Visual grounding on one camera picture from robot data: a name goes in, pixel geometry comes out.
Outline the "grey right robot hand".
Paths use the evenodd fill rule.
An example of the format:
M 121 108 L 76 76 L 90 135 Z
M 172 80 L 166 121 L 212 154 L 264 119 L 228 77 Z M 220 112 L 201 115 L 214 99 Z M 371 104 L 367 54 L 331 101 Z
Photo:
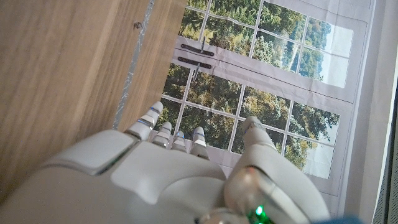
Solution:
M 313 182 L 278 153 L 253 116 L 229 175 L 210 160 L 202 128 L 191 147 L 162 103 L 124 132 L 94 134 L 44 162 L 1 204 L 2 223 L 316 223 L 330 218 Z

